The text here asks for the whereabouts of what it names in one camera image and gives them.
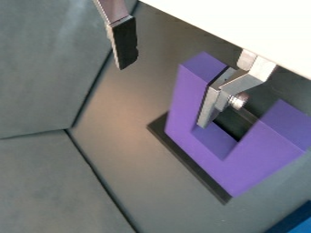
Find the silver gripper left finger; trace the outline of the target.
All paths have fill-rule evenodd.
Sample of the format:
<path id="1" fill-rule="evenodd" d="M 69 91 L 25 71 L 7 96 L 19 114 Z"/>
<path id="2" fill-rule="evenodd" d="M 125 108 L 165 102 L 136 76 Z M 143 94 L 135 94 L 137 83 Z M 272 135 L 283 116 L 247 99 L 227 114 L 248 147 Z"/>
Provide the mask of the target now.
<path id="1" fill-rule="evenodd" d="M 123 70 L 139 57 L 136 19 L 128 13 L 124 0 L 92 0 L 105 24 L 115 65 Z"/>

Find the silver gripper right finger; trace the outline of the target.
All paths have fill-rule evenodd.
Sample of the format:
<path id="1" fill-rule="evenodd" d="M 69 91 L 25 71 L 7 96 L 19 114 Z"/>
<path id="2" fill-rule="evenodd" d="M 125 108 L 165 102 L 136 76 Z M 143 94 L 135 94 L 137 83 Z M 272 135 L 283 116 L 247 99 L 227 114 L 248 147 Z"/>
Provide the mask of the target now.
<path id="1" fill-rule="evenodd" d="M 221 74 L 207 85 L 196 124 L 205 128 L 216 116 L 231 106 L 239 110 L 249 96 L 245 91 L 268 80 L 277 65 L 243 49 L 236 61 L 237 69 L 225 68 Z"/>

